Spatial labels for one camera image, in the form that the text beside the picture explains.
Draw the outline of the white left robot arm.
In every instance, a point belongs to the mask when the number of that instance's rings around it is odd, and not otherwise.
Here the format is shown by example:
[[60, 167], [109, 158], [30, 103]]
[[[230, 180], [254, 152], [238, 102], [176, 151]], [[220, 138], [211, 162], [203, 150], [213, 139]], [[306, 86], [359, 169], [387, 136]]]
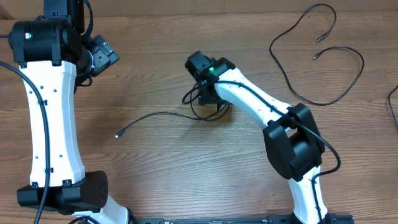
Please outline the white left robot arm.
[[17, 191], [19, 205], [73, 216], [75, 223], [134, 221], [109, 194], [102, 171], [86, 171], [78, 149], [74, 95], [119, 56], [86, 20], [88, 1], [45, 1], [33, 21], [16, 22], [8, 41], [24, 81], [32, 134], [29, 183]]

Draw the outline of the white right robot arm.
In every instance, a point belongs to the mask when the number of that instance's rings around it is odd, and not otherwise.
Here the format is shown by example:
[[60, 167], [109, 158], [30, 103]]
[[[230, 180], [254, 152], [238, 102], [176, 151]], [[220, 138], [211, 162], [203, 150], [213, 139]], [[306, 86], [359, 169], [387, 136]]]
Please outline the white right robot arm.
[[325, 223], [328, 210], [318, 178], [325, 145], [309, 108], [268, 95], [226, 58], [197, 51], [187, 58], [185, 68], [208, 100], [231, 103], [260, 126], [270, 164], [289, 182], [294, 222]]

